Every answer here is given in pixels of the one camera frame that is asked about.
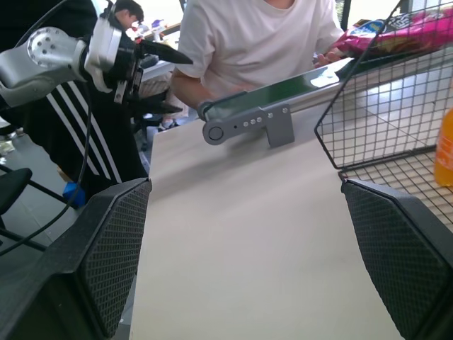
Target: conveyor belt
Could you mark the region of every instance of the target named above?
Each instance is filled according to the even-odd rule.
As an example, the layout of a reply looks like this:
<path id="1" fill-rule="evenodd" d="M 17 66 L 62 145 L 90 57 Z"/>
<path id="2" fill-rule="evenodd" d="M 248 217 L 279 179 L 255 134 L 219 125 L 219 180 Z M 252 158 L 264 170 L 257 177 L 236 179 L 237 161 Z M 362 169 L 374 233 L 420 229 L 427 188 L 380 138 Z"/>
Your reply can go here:
<path id="1" fill-rule="evenodd" d="M 344 59 L 276 84 L 203 104 L 199 116 L 207 122 L 203 128 L 205 140 L 219 145 L 233 136 L 266 127 L 272 147 L 292 142 L 290 114 L 331 102 L 353 62 L 351 58 Z M 453 64 L 451 47 L 417 57 L 372 60 L 358 67 L 358 74 L 344 91 L 353 94 L 446 64 Z"/>

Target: white t-shirt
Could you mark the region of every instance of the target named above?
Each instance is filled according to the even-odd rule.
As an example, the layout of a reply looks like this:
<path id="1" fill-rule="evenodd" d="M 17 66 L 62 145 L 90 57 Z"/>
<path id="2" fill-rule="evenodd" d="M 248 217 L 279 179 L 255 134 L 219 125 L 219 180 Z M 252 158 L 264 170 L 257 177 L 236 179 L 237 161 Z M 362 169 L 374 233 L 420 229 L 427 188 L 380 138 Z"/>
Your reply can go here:
<path id="1" fill-rule="evenodd" d="M 339 27 L 334 0 L 294 0 L 285 10 L 265 0 L 189 0 L 179 50 L 193 65 L 177 68 L 216 96 L 273 84 L 312 69 Z"/>

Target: snack bag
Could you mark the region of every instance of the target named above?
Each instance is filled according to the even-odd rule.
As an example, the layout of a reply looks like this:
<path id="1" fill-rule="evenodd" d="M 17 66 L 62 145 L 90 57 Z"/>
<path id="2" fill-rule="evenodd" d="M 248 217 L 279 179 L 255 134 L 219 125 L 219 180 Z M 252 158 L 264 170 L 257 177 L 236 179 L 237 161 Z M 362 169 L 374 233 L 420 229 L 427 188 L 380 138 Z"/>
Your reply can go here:
<path id="1" fill-rule="evenodd" d="M 350 57 L 361 55 L 384 25 L 384 20 L 360 21 L 335 44 Z M 370 55 L 438 50 L 453 43 L 453 6 L 441 6 L 393 17 L 377 38 Z"/>

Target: beige tabletop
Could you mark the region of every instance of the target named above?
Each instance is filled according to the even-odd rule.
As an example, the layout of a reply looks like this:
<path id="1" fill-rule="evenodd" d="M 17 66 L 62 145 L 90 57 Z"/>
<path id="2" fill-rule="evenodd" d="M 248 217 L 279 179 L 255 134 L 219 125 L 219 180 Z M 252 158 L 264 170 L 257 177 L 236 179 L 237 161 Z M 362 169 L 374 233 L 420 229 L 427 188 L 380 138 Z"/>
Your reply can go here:
<path id="1" fill-rule="evenodd" d="M 365 270 L 314 125 L 213 147 L 202 122 L 158 134 L 133 340 L 401 339 Z"/>

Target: black cable cord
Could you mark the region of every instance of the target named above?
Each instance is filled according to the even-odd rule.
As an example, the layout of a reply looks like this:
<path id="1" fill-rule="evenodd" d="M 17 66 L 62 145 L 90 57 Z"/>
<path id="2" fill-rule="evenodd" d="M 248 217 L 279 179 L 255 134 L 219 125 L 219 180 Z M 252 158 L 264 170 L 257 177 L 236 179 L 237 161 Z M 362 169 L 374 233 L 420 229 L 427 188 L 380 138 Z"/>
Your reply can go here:
<path id="1" fill-rule="evenodd" d="M 46 14 L 44 14 L 41 18 L 38 19 L 38 21 L 36 21 L 28 30 L 27 32 L 25 32 L 24 35 L 22 35 L 22 38 L 19 39 L 19 41 L 17 42 L 16 46 L 14 47 L 18 47 L 18 46 L 21 46 L 27 39 L 28 37 L 30 37 L 31 33 L 33 33 L 35 30 L 37 30 L 39 27 L 41 27 L 41 25 L 47 20 L 49 19 L 51 16 L 53 16 L 65 3 L 67 3 L 68 1 L 70 0 L 63 0 L 61 2 L 59 2 L 58 4 L 56 4 L 55 6 L 53 6 Z"/>
<path id="2" fill-rule="evenodd" d="M 36 23 L 33 26 L 31 26 L 27 30 L 27 32 L 22 36 L 22 38 L 18 41 L 18 43 L 16 44 L 16 47 L 22 45 L 28 39 L 28 37 L 30 36 L 30 34 L 34 30 L 37 30 L 50 16 L 52 16 L 56 11 L 58 11 L 58 9 L 60 9 L 62 7 L 62 5 L 64 3 L 66 3 L 67 1 L 69 1 L 69 0 L 61 1 L 56 6 L 51 8 L 38 21 L 36 21 Z M 86 139 L 85 139 L 84 160 L 82 161 L 82 166 L 81 166 L 81 169 L 80 169 L 79 178 L 77 179 L 76 190 L 72 193 L 71 198 L 68 200 L 68 202 L 66 203 L 66 205 L 64 206 L 62 211 L 60 211 L 57 216 L 52 218 L 52 220 L 49 221 L 45 226 L 43 226 L 40 229 L 36 230 L 32 234 L 28 235 L 27 237 L 24 237 L 22 240 L 16 242 L 15 244 L 10 246 L 9 248 L 6 248 L 6 249 L 0 251 L 0 256 L 6 255 L 10 251 L 13 251 L 14 249 L 16 249 L 19 246 L 21 246 L 22 244 L 25 244 L 27 241 L 30 241 L 33 237 L 39 235 L 41 232 L 44 232 L 45 230 L 49 229 L 56 221 L 58 221 L 61 218 L 61 216 L 63 216 L 65 214 L 66 211 L 68 211 L 68 209 L 71 207 L 72 203 L 75 201 L 75 199 L 77 197 L 77 193 L 80 190 L 81 182 L 82 182 L 82 179 L 83 179 L 84 174 L 85 174 L 86 164 L 88 162 L 88 152 L 90 150 L 90 136 L 91 136 L 91 116 L 92 116 L 92 112 L 91 112 L 91 109 L 92 109 L 91 97 L 90 97 L 90 93 L 89 93 L 89 90 L 88 90 L 88 86 L 85 83 L 82 83 L 82 84 L 83 84 L 84 92 L 85 92 L 85 95 L 86 95 L 86 102 L 88 104 L 88 114 L 87 114 L 88 121 L 86 123 Z"/>
<path id="3" fill-rule="evenodd" d="M 85 150 L 84 150 L 84 160 L 82 161 L 82 167 L 80 170 L 79 174 L 79 179 L 77 180 L 77 185 L 76 185 L 76 190 L 72 193 L 71 198 L 68 200 L 66 205 L 64 206 L 63 210 L 55 216 L 50 222 L 48 222 L 44 227 L 41 227 L 40 229 L 36 230 L 32 234 L 28 235 L 27 237 L 24 237 L 22 240 L 16 242 L 9 248 L 6 248 L 5 250 L 0 251 L 0 256 L 3 256 L 10 251 L 13 251 L 17 247 L 21 246 L 22 244 L 26 243 L 27 241 L 30 241 L 33 237 L 36 235 L 40 234 L 41 232 L 44 232 L 45 230 L 49 229 L 56 221 L 60 219 L 61 216 L 65 214 L 65 212 L 69 209 L 71 204 L 74 202 L 76 199 L 77 193 L 79 192 L 80 185 L 82 182 L 82 178 L 84 177 L 85 174 L 85 169 L 86 169 L 86 163 L 88 161 L 88 151 L 90 150 L 90 136 L 91 136 L 91 98 L 90 98 L 90 93 L 88 91 L 88 86 L 85 83 L 82 83 L 84 85 L 84 92 L 86 94 L 86 102 L 88 104 L 88 122 L 86 123 L 86 139 L 85 139 Z"/>

